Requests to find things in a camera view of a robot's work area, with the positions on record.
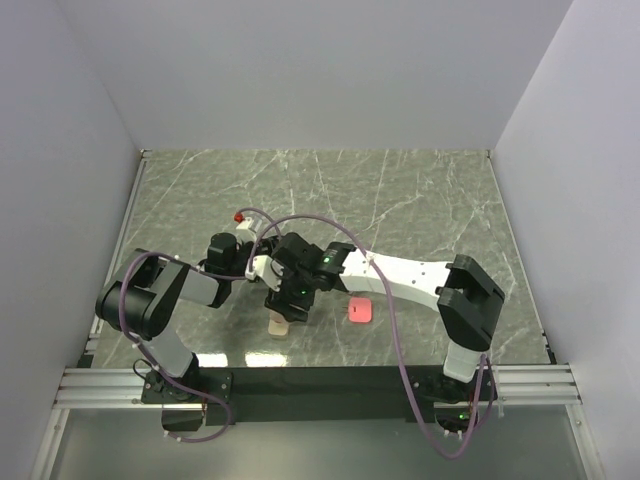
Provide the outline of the pink cube socket adapter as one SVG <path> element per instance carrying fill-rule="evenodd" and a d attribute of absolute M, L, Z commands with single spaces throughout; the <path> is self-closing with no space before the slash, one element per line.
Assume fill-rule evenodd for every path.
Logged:
<path fill-rule="evenodd" d="M 268 334 L 275 339 L 284 339 L 288 336 L 290 329 L 289 322 L 280 313 L 270 310 L 268 322 Z"/>

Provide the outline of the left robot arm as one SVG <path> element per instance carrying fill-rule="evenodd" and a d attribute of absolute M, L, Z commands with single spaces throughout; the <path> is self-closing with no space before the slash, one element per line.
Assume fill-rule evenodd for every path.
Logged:
<path fill-rule="evenodd" d="M 244 278 L 253 247 L 231 233 L 211 238 L 206 257 L 196 266 L 166 260 L 136 249 L 97 297 L 96 316 L 120 331 L 127 326 L 134 343 L 143 347 L 168 374 L 164 389 L 176 401 L 193 399 L 202 387 L 196 355 L 169 326 L 180 299 L 217 309 Z"/>

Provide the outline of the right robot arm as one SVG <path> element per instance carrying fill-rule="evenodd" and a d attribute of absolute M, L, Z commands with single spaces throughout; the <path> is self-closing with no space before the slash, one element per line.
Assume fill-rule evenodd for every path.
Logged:
<path fill-rule="evenodd" d="M 265 307 L 287 323 L 308 320 L 318 291 L 389 294 L 438 312 L 449 338 L 439 387 L 452 399 L 473 388 L 505 301 L 503 290 L 470 256 L 426 262 L 362 251 L 350 243 L 322 249 L 296 233 L 255 256 L 246 275 L 268 286 Z"/>

